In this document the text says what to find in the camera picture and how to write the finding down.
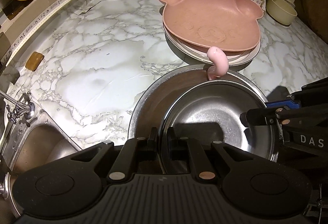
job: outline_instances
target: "marble countertop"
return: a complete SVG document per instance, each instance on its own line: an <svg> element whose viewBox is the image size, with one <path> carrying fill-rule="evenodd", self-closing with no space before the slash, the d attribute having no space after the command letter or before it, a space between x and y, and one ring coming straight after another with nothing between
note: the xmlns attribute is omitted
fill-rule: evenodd
<svg viewBox="0 0 328 224"><path fill-rule="evenodd" d="M83 149L123 144L143 92L188 65L165 40L161 7L158 0L73 0L29 39L1 75L1 89L16 98L31 91ZM298 18L288 28L267 14L259 23L260 53L239 72L265 95L328 76L327 44ZM24 67L33 51L45 56L35 72Z"/></svg>

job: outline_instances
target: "screw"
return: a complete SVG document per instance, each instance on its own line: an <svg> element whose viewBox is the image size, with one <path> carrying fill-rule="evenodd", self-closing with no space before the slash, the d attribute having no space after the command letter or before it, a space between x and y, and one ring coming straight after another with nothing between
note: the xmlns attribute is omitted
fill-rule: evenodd
<svg viewBox="0 0 328 224"><path fill-rule="evenodd" d="M281 122L281 124L286 125L286 124L288 124L289 122L290 122L289 119L285 119L285 120L283 120L283 121Z"/></svg>
<svg viewBox="0 0 328 224"><path fill-rule="evenodd" d="M199 177L203 180L212 180L215 178L215 174L211 171L203 171L199 174Z"/></svg>
<svg viewBox="0 0 328 224"><path fill-rule="evenodd" d="M123 172L116 171L109 174L109 178L111 180L123 180L125 178L125 174Z"/></svg>
<svg viewBox="0 0 328 224"><path fill-rule="evenodd" d="M0 195L5 193L5 186L0 183Z"/></svg>

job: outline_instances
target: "pink bear-shaped plate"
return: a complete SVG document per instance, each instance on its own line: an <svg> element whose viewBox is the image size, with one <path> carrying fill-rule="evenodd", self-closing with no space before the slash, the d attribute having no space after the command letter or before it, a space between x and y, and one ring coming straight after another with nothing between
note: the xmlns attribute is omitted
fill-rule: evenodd
<svg viewBox="0 0 328 224"><path fill-rule="evenodd" d="M260 41L263 10L251 0L160 0L163 22L178 38L223 51L246 51Z"/></svg>

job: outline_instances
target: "white bowl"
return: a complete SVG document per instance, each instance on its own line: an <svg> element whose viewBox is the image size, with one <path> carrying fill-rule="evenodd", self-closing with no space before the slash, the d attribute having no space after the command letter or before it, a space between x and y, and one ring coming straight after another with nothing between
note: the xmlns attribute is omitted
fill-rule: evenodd
<svg viewBox="0 0 328 224"><path fill-rule="evenodd" d="M296 10L285 0L268 0L266 11L274 20L285 26L289 26L297 16Z"/></svg>

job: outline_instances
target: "ribbed black surface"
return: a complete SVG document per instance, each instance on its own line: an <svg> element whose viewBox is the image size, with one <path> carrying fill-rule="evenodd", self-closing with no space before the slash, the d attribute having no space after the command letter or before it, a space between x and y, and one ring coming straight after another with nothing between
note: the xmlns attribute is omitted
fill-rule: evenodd
<svg viewBox="0 0 328 224"><path fill-rule="evenodd" d="M214 185L198 183L189 174L137 174L128 183L109 187L95 207L78 216L63 220L41 220L23 215L16 223L305 224L309 222L300 215L285 220L262 220L245 215L228 204Z"/></svg>

